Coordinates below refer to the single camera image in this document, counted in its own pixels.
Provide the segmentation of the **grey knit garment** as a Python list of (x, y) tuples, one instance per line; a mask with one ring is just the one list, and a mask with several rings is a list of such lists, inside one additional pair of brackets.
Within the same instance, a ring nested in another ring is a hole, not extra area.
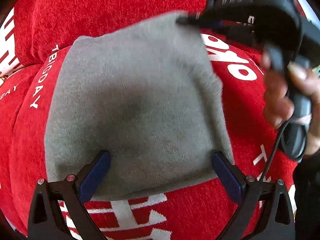
[(44, 136), (50, 181), (106, 150), (111, 166), (94, 199), (135, 199), (214, 179), (215, 150), (233, 161), (222, 82), (199, 29), (176, 23), (183, 15), (173, 11), (73, 43)]

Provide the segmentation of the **red printed blanket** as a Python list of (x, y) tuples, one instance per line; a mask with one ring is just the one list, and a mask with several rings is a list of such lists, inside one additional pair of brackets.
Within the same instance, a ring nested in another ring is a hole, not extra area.
[[(1, 86), (1, 210), (27, 234), (37, 181), (46, 179), (44, 136), (63, 61), (81, 36), (100, 37), (173, 11), (195, 12), (206, 0), (18, 0), (1, 26), (1, 76), (24, 67)], [(295, 187), (295, 163), (277, 152), (263, 169), (276, 139), (263, 117), (264, 74), (259, 52), (200, 31), (213, 72), (222, 82), (222, 109), (233, 163), (267, 183)], [(217, 177), (135, 199), (85, 205), (107, 239), (215, 239), (236, 205)]]

